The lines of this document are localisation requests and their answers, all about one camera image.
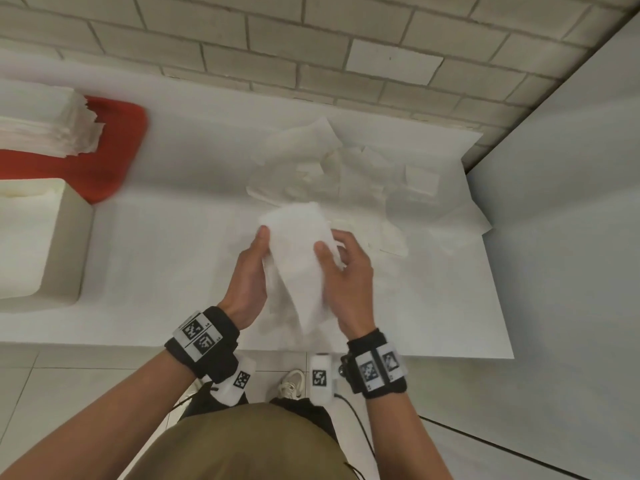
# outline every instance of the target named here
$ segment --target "person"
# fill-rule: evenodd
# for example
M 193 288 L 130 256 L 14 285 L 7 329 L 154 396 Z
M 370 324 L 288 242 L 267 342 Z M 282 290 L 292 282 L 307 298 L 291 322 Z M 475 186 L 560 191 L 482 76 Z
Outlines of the person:
M 324 299 L 354 344 L 380 334 L 373 313 L 373 269 L 352 234 L 334 230 L 333 236 L 342 243 L 343 269 L 324 243 L 317 242 L 314 250 L 324 272 Z M 240 254 L 217 307 L 236 332 L 249 327 L 264 307 L 262 259 L 268 252 L 269 230 L 261 227 Z M 0 480 L 117 479 L 196 379 L 197 368 L 169 350 L 46 436 Z M 302 383 L 299 373 L 288 374 L 273 404 L 246 404 L 244 397 L 244 404 L 232 408 L 201 388 L 183 418 L 151 444 L 127 480 L 357 478 L 327 412 L 299 399 Z M 405 392 L 366 404 L 382 480 L 451 480 Z

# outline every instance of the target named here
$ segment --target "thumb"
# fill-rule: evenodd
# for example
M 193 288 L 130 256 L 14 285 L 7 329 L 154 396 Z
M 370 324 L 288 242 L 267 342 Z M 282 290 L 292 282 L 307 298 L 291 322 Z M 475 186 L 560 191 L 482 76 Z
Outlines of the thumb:
M 260 226 L 258 233 L 256 233 L 250 249 L 252 253 L 255 253 L 260 259 L 267 256 L 269 252 L 269 228 L 267 226 Z
M 322 241 L 318 241 L 314 244 L 314 252 L 316 253 L 316 257 L 318 258 L 318 262 L 320 263 L 320 267 L 324 272 L 324 278 L 326 280 L 340 275 L 340 268 L 336 266 L 329 246 Z

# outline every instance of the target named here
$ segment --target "brick wall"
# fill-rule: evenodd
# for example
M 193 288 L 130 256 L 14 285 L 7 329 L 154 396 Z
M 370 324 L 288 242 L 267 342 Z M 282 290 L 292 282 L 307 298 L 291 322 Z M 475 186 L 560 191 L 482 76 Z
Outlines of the brick wall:
M 0 0 L 0 47 L 473 128 L 471 168 L 638 2 Z

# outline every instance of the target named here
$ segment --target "white counter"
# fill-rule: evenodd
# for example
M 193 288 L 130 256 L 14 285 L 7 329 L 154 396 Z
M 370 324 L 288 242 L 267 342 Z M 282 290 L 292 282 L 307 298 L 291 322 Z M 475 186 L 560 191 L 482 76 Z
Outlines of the white counter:
M 249 155 L 266 135 L 327 116 L 340 138 L 395 161 L 439 169 L 451 207 L 468 197 L 460 164 L 477 134 L 333 106 L 206 88 L 152 75 L 0 51 L 0 75 L 74 86 L 148 108 L 150 129 L 119 193 L 98 204 L 81 298 L 74 306 L 0 314 L 0 341 L 157 346 L 193 310 L 217 303 L 237 254 L 270 207 L 244 192 Z M 376 320 L 404 355 L 512 358 L 481 238 L 450 256 L 426 231 L 423 204 L 393 196 L 409 258 L 376 288 Z M 346 349 L 335 324 L 295 340 L 260 316 L 240 347 Z

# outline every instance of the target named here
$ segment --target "leg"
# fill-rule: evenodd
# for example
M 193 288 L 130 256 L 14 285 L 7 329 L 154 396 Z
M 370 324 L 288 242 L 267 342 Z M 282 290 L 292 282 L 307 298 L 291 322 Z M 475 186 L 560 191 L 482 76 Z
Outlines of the leg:
M 338 443 L 331 416 L 326 409 L 322 406 L 314 406 L 309 399 L 301 398 L 304 380 L 304 372 L 300 370 L 288 373 L 280 382 L 278 396 L 270 401 L 271 404 L 308 419 Z
M 191 402 L 187 406 L 187 409 L 185 409 L 184 413 L 182 414 L 182 416 L 178 421 L 188 418 L 189 416 L 197 416 L 198 414 L 213 413 L 215 411 L 222 411 L 225 409 L 229 409 L 229 407 L 232 407 L 232 406 L 227 406 L 226 404 L 222 404 L 213 398 L 213 396 L 209 392 L 211 389 L 211 384 L 212 384 L 211 382 L 208 382 L 204 384 L 199 389 L 199 391 L 197 391 L 196 395 L 193 396 Z M 248 403 L 249 401 L 247 401 L 246 395 L 243 394 L 238 404 L 236 404 L 236 406 L 239 406 L 240 404 L 248 404 Z

